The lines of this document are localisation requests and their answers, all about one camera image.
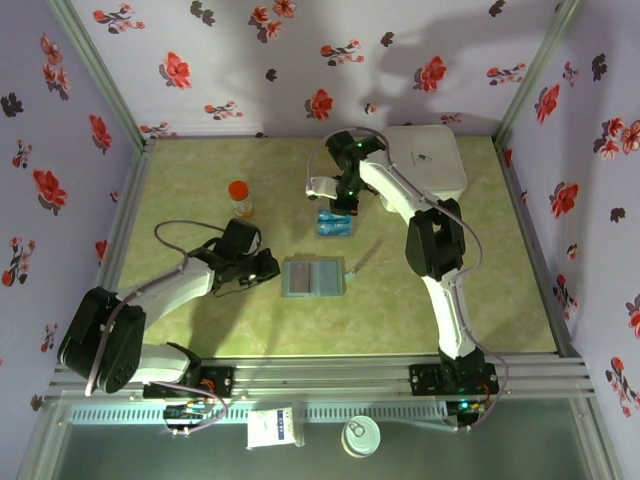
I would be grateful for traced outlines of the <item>blue battery pack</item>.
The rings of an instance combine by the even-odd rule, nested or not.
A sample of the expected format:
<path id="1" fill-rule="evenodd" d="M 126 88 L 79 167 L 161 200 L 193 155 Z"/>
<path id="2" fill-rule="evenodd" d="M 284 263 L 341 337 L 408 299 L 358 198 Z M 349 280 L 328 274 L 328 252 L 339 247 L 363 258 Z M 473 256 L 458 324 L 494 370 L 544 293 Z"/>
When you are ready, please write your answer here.
<path id="1" fill-rule="evenodd" d="M 348 238 L 354 233 L 351 216 L 333 214 L 328 209 L 320 209 L 316 215 L 316 232 L 323 238 Z"/>

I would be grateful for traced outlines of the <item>grey-green card holder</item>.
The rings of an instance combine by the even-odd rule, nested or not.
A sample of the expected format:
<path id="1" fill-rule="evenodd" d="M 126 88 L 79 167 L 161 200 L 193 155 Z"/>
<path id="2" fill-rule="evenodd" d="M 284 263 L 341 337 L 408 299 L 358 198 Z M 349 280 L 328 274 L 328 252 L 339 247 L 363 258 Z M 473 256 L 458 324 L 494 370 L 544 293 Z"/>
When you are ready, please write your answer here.
<path id="1" fill-rule="evenodd" d="M 312 290 L 310 294 L 295 294 L 290 291 L 290 266 L 294 262 L 309 262 L 312 265 Z M 281 295 L 284 298 L 339 297 L 346 292 L 346 284 L 355 276 L 356 270 L 347 271 L 340 258 L 318 260 L 288 260 L 282 265 Z"/>

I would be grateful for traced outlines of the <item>orange-capped small bottle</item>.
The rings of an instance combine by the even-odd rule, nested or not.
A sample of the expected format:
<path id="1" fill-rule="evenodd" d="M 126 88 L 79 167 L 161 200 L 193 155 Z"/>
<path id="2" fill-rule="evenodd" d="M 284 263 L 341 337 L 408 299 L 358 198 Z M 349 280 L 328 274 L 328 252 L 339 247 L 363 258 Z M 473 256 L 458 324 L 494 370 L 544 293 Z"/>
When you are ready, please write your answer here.
<path id="1" fill-rule="evenodd" d="M 246 218 L 253 214 L 253 203 L 246 182 L 241 180 L 231 182 L 228 185 L 228 194 L 238 217 Z"/>

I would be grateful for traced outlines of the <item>white lidded container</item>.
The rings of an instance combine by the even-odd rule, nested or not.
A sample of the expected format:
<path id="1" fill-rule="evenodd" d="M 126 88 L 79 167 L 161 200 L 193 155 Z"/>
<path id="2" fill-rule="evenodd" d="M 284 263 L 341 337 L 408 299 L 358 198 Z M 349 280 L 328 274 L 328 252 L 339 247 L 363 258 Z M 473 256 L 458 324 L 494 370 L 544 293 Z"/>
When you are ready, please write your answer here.
<path id="1" fill-rule="evenodd" d="M 412 185 L 439 200 L 460 199 L 467 187 L 467 177 L 450 128 L 394 126 L 382 133 L 389 141 L 393 164 Z"/>

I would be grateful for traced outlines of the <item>white blue packet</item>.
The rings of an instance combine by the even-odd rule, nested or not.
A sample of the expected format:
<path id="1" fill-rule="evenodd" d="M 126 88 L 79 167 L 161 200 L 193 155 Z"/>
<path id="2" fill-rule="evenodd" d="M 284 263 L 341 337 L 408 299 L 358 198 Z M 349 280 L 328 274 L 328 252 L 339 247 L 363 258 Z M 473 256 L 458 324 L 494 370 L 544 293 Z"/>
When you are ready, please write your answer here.
<path id="1" fill-rule="evenodd" d="M 249 411 L 246 425 L 248 449 L 298 442 L 292 407 Z"/>

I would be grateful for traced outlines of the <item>silver tin can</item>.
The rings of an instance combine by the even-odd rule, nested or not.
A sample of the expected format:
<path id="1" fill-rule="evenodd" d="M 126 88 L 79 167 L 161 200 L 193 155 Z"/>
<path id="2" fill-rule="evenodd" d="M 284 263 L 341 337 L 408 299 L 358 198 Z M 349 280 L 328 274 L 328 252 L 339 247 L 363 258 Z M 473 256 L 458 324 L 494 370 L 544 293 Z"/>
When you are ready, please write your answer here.
<path id="1" fill-rule="evenodd" d="M 357 415 L 350 418 L 341 432 L 344 451 L 354 458 L 373 455 L 381 444 L 380 428 L 369 416 Z"/>

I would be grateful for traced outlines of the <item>aluminium front frame rail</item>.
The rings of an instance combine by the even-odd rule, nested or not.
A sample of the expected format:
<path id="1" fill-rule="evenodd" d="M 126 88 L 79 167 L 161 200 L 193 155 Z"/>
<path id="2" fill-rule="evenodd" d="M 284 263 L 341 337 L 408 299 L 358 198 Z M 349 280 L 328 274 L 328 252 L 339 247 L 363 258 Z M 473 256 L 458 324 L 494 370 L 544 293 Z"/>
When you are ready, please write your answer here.
<path id="1" fill-rule="evenodd" d="M 233 401 L 400 401 L 405 399 L 499 400 L 590 398 L 595 389 L 584 362 L 554 354 L 508 355 L 490 359 L 500 390 L 495 395 L 413 396 L 409 367 L 439 364 L 433 355 L 325 356 L 205 359 L 206 366 L 235 369 Z M 100 390 L 90 400 L 138 400 L 142 383 L 130 383 L 107 394 Z"/>

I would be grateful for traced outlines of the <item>aluminium side rail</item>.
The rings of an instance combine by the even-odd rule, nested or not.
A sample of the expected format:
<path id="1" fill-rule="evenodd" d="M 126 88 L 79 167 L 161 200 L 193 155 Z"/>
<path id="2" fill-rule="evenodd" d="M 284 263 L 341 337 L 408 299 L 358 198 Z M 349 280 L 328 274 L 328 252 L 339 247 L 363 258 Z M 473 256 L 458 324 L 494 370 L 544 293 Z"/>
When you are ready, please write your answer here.
<path id="1" fill-rule="evenodd" d="M 75 370 L 91 363 L 103 334 L 107 340 L 102 361 L 140 358 L 143 317 L 132 301 L 119 306 L 129 294 L 129 289 L 121 288 L 119 281 L 154 148 L 155 142 L 151 140 L 133 154 L 98 272 L 59 295 L 64 308 L 58 319 L 61 336 L 54 347 L 58 369 Z"/>
<path id="2" fill-rule="evenodd" d="M 554 341 L 552 352 L 564 358 L 580 358 L 580 354 L 572 345 L 569 329 L 563 319 L 561 305 L 552 293 L 552 278 L 544 254 L 540 249 L 539 239 L 528 207 L 520 198 L 524 190 L 521 188 L 513 168 L 507 166 L 504 159 L 505 148 L 496 138 L 493 138 L 493 146 L 519 225 L 532 274 L 535 278 L 538 296 L 544 308 L 547 324 Z"/>

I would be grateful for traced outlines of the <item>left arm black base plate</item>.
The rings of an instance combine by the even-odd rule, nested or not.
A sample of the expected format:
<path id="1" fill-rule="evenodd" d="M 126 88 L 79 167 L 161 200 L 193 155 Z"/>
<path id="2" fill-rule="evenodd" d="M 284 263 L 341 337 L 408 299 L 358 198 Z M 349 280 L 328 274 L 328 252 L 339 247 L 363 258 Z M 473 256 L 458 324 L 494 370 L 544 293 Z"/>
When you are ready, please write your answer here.
<path id="1" fill-rule="evenodd" d="M 168 386 L 157 382 L 143 387 L 145 399 L 207 398 L 216 394 L 231 397 L 235 383 L 235 369 L 229 366 L 200 366 L 188 370 L 177 383 Z"/>

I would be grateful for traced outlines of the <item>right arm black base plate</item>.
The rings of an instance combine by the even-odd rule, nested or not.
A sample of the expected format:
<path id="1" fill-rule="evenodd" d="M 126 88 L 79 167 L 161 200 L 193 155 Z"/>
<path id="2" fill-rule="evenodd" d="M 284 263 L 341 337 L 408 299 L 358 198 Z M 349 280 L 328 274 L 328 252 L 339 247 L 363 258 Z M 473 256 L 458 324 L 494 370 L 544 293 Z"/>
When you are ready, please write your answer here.
<path id="1" fill-rule="evenodd" d="M 413 396 L 495 395 L 500 386 L 495 366 L 463 372 L 449 364 L 414 364 L 409 367 Z"/>

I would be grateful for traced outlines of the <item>aluminium corner post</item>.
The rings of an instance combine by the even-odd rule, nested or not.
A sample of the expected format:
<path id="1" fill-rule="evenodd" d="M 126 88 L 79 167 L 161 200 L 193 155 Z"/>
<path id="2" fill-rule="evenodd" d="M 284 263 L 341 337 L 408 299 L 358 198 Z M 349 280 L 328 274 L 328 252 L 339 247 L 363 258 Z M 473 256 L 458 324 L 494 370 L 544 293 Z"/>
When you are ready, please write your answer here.
<path id="1" fill-rule="evenodd" d="M 124 97 L 121 95 L 71 0 L 46 0 L 46 3 L 67 34 L 129 140 L 137 151 L 144 152 L 147 141 L 140 134 Z"/>
<path id="2" fill-rule="evenodd" d="M 543 37 L 542 43 L 527 67 L 523 80 L 506 110 L 497 133 L 492 137 L 493 145 L 497 150 L 506 145 L 518 116 L 524 110 L 527 99 L 534 91 L 536 83 L 546 71 L 555 51 L 585 3 L 586 0 L 561 0 L 559 2 L 559 7 L 554 12 L 553 20 Z"/>

